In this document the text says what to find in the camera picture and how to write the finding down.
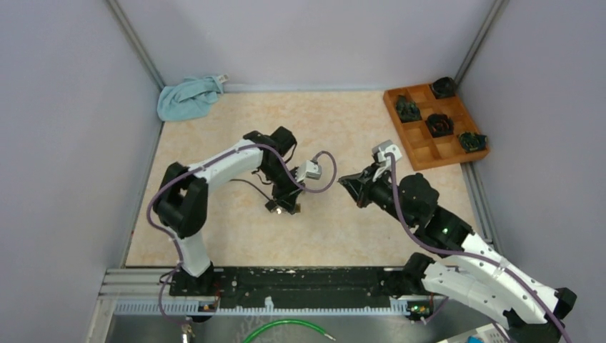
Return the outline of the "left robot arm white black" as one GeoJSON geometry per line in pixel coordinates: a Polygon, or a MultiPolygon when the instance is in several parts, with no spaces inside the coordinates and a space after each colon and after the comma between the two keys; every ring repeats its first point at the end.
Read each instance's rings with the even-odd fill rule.
{"type": "Polygon", "coordinates": [[[188,274],[186,286],[193,293],[204,296],[214,286],[214,276],[208,272],[213,264],[202,239],[209,195],[242,173],[261,172],[272,185],[265,207],[296,214],[303,183],[296,178],[296,169],[287,168],[284,157],[296,146],[293,133],[281,126],[270,135],[249,132],[231,148],[197,164],[174,162],[167,167],[146,218],[173,239],[177,266],[188,274]]]}

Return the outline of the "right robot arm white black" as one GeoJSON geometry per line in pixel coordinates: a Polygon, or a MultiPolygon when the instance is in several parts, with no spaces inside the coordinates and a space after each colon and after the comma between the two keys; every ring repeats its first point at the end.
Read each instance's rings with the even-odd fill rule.
{"type": "Polygon", "coordinates": [[[360,208],[370,204],[398,220],[407,235],[439,261],[414,253],[403,269],[410,294],[438,293],[481,312],[516,342],[571,342],[564,318],[577,296],[533,279],[500,255],[471,226],[439,206],[439,193],[420,173],[392,181],[372,165],[339,178],[360,208]]]}

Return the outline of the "black cable lock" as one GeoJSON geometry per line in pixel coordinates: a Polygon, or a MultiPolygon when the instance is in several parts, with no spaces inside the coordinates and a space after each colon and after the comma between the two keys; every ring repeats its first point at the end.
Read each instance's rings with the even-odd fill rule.
{"type": "Polygon", "coordinates": [[[230,182],[241,182],[251,186],[258,193],[262,195],[262,197],[266,200],[265,207],[271,213],[282,214],[284,210],[277,205],[277,203],[269,197],[261,188],[259,188],[256,184],[253,184],[251,181],[246,179],[231,179],[230,182]]]}

